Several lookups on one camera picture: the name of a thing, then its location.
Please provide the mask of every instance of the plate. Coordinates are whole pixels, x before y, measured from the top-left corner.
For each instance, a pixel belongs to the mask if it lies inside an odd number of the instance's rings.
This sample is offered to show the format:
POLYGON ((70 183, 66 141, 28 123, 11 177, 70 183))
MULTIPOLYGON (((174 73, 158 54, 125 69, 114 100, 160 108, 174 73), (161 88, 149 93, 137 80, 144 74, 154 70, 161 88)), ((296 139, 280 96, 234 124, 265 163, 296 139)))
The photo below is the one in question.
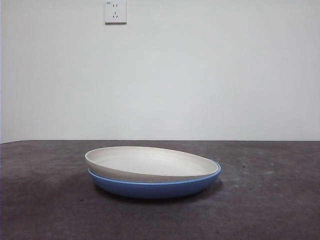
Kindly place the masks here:
POLYGON ((137 183, 181 182, 210 176, 219 165, 194 154, 156 147, 113 146, 85 154, 96 175, 137 183))
POLYGON ((221 167, 205 177, 175 182, 130 182, 101 177, 90 171, 95 184, 116 195, 138 199, 168 199, 183 197, 200 192, 210 186, 219 176, 221 167))

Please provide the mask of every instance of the gray table surface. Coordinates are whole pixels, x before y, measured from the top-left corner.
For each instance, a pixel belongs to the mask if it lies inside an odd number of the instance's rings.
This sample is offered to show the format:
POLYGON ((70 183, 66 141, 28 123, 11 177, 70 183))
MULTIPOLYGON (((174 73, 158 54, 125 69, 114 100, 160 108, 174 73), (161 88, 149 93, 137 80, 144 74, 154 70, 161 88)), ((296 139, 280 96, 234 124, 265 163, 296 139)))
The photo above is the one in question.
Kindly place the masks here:
POLYGON ((1 144, 3 240, 318 240, 320 142, 30 140, 1 144), (221 164, 187 197, 107 193, 84 154, 111 146, 183 151, 221 164))

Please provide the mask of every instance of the wall socket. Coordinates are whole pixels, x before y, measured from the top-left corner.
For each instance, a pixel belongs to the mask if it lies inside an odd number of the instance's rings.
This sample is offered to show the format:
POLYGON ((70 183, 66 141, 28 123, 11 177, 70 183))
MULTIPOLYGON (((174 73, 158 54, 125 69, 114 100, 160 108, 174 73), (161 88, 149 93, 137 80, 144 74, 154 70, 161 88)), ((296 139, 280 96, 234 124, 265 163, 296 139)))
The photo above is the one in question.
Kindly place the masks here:
POLYGON ((127 1, 105 0, 104 1, 104 23, 126 24, 127 23, 127 1))

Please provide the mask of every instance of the wall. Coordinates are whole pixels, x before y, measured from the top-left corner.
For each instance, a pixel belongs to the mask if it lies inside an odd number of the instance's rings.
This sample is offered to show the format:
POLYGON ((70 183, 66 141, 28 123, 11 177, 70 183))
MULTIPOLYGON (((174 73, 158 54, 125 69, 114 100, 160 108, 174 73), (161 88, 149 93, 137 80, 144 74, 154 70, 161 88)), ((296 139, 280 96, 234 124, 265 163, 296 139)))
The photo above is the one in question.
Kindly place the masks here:
POLYGON ((320 140, 320 1, 1 1, 2 142, 320 140))

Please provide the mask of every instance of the shallow dish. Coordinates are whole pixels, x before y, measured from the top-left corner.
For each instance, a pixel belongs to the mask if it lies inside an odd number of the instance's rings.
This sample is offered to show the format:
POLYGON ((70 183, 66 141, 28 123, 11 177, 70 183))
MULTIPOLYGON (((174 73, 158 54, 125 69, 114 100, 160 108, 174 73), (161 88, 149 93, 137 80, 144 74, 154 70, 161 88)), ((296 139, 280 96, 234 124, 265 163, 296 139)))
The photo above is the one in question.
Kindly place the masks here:
POLYGON ((175 182, 129 182, 98 176, 88 169, 95 184, 100 188, 124 197, 138 199, 168 199, 195 194, 207 188, 219 176, 221 167, 215 173, 186 181, 175 182))
POLYGON ((89 169, 113 180, 138 183, 180 182, 216 173, 219 165, 207 158, 170 149, 113 146, 85 154, 89 169))

